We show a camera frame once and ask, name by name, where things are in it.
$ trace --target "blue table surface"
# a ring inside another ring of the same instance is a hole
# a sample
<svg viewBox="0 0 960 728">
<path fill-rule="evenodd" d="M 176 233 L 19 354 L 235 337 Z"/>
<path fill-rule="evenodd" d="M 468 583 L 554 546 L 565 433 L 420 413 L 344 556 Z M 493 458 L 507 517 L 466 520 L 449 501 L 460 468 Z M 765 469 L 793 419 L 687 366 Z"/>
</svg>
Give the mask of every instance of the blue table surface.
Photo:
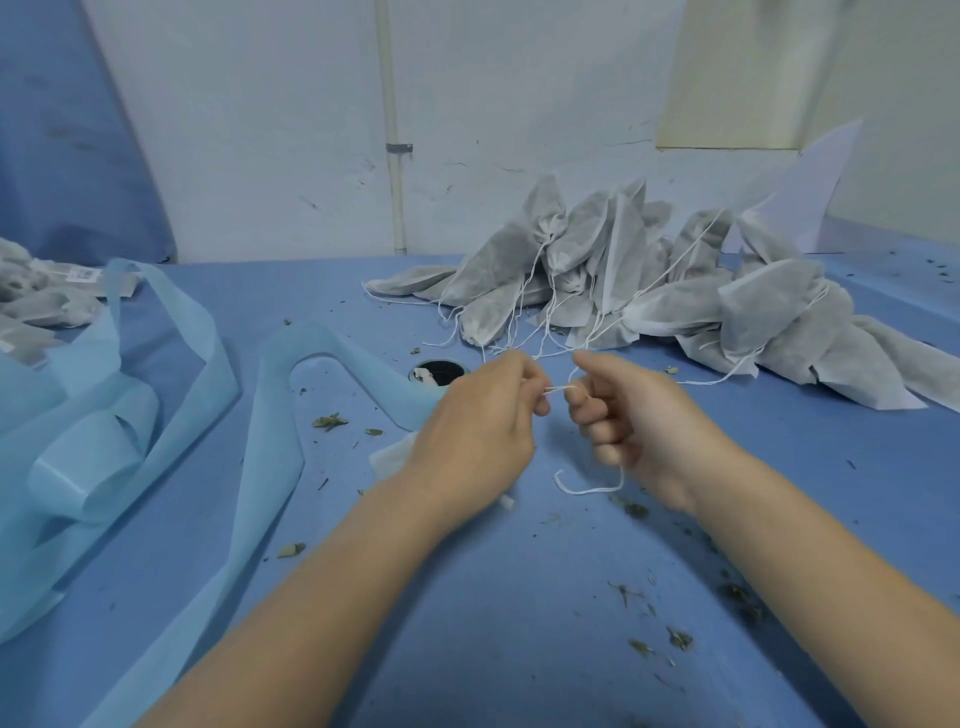
<svg viewBox="0 0 960 728">
<path fill-rule="evenodd" d="M 960 354 L 960 285 L 941 281 L 954 279 L 957 252 L 906 241 L 893 254 L 826 260 L 858 311 Z M 423 345 L 449 334 L 435 308 L 363 295 L 361 280 L 424 261 L 168 268 L 218 322 L 243 396 L 111 530 L 72 576 L 61 606 L 0 646 L 0 723 L 79 725 L 221 565 L 258 353 L 285 318 L 325 322 L 403 373 L 432 354 L 469 368 L 481 363 L 480 353 L 459 340 L 439 350 Z M 123 335 L 127 371 L 156 388 L 168 421 L 199 361 L 149 289 L 124 304 Z M 424 354 L 412 355 L 414 347 Z M 622 353 L 653 369 L 675 365 L 682 378 L 714 378 L 660 342 Z M 559 381 L 571 370 L 568 355 L 542 363 Z M 358 490 L 372 483 L 370 453 L 403 435 L 331 360 L 301 363 L 290 390 L 306 466 L 221 629 L 241 620 L 297 565 L 297 559 L 276 559 L 282 546 L 323 540 L 360 498 Z M 756 380 L 691 390 L 738 442 L 922 588 L 960 609 L 960 489 L 952 455 L 960 415 L 936 405 L 875 412 L 826 388 L 799 387 L 765 372 Z M 310 426 L 335 411 L 349 425 L 329 433 Z M 368 427 L 384 435 L 364 434 Z M 605 496 L 561 493 L 551 481 L 558 469 L 571 487 L 615 481 L 615 473 L 590 461 L 563 406 L 537 421 L 536 436 L 534 462 L 511 492 L 514 510 L 494 507 L 429 559 L 354 680 L 338 724 L 861 724 L 775 619 L 748 626 L 718 593 L 726 581 L 721 570 L 739 577 L 694 522 L 635 486 L 626 498 L 650 508 L 642 522 Z M 625 605 L 611 583 L 645 596 L 629 596 Z M 693 648 L 671 646 L 668 626 L 693 635 Z M 630 639 L 656 654 L 642 657 Z"/>
</svg>

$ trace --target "finger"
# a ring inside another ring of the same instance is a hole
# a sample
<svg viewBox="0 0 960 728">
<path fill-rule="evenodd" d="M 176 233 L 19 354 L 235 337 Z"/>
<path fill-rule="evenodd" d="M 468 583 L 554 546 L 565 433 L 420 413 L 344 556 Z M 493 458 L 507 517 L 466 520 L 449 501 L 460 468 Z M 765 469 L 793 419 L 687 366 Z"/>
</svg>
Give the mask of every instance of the finger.
<svg viewBox="0 0 960 728">
<path fill-rule="evenodd" d="M 499 356 L 497 361 L 500 362 L 502 369 L 510 372 L 511 376 L 519 379 L 542 379 L 546 382 L 546 386 L 550 386 L 550 377 L 526 352 L 510 349 Z"/>
<path fill-rule="evenodd" d="M 632 470 L 636 467 L 643 449 L 629 440 L 620 445 L 597 445 L 593 448 L 593 457 L 601 465 Z"/>
<path fill-rule="evenodd" d="M 609 397 L 610 394 L 603 392 L 607 386 L 618 394 L 629 394 L 648 373 L 648 370 L 610 353 L 580 350 L 574 352 L 573 361 L 587 372 L 590 391 L 596 397 Z"/>
<path fill-rule="evenodd" d="M 570 407 L 570 420 L 575 425 L 592 425 L 606 420 L 610 416 L 610 407 L 605 400 L 591 397 L 580 406 Z"/>
<path fill-rule="evenodd" d="M 594 445 L 616 445 L 633 432 L 634 429 L 626 420 L 601 420 L 592 425 L 580 425 L 580 434 Z"/>
<path fill-rule="evenodd" d="M 525 379 L 520 384 L 520 391 L 516 398 L 516 432 L 533 436 L 534 409 L 543 399 L 544 381 L 540 378 Z"/>
<path fill-rule="evenodd" d="M 600 465 L 611 468 L 626 468 L 627 449 L 622 445 L 598 445 L 593 449 L 593 457 Z"/>
<path fill-rule="evenodd" d="M 575 379 L 564 389 L 567 404 L 579 406 L 589 399 L 590 390 L 582 379 Z"/>
<path fill-rule="evenodd" d="M 545 417 L 550 414 L 550 410 L 550 400 L 546 397 L 540 397 L 540 399 L 537 400 L 537 406 L 534 407 L 534 414 L 538 417 Z"/>
</svg>

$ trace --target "white vertical pipe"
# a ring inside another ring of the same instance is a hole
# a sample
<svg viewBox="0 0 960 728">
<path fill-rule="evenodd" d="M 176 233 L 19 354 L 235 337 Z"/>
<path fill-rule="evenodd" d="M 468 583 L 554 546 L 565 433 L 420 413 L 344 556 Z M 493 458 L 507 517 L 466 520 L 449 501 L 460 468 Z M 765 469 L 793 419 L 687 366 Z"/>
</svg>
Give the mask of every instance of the white vertical pipe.
<svg viewBox="0 0 960 728">
<path fill-rule="evenodd" d="M 390 42 L 390 13 L 387 0 L 373 0 L 376 17 L 376 50 L 380 58 L 380 87 L 383 91 L 383 122 L 387 144 L 398 144 L 396 132 L 396 91 L 394 89 L 394 50 Z M 394 215 L 394 254 L 407 255 L 407 233 L 403 225 L 403 178 L 400 155 L 387 153 L 390 174 L 390 199 Z"/>
</svg>

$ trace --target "black hole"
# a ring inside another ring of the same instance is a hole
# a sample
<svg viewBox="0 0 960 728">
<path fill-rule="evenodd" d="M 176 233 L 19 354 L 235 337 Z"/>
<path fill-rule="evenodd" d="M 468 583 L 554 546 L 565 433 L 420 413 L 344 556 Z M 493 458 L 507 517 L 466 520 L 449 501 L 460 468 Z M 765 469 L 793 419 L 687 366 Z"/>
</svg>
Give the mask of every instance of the black hole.
<svg viewBox="0 0 960 728">
<path fill-rule="evenodd" d="M 441 387 L 447 386 L 457 377 L 467 373 L 467 370 L 457 364 L 457 362 L 447 361 L 446 359 L 432 359 L 430 361 L 424 361 L 417 366 L 429 372 L 433 380 Z"/>
</svg>

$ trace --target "hole in table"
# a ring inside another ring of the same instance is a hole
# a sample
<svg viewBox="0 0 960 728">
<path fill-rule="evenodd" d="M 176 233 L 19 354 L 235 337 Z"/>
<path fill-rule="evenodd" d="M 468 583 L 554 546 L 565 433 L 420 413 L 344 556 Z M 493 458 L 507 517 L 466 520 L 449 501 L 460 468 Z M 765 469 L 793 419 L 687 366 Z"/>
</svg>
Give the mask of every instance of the hole in table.
<svg viewBox="0 0 960 728">
<path fill-rule="evenodd" d="M 467 373 L 467 368 L 464 367 L 463 364 L 458 364 L 455 361 L 450 361 L 449 359 L 428 359 L 410 370 L 411 381 L 420 381 L 414 374 L 414 370 L 416 369 L 425 369 L 433 377 L 433 380 L 437 382 L 437 385 L 441 387 L 451 384 L 454 379 Z"/>
</svg>

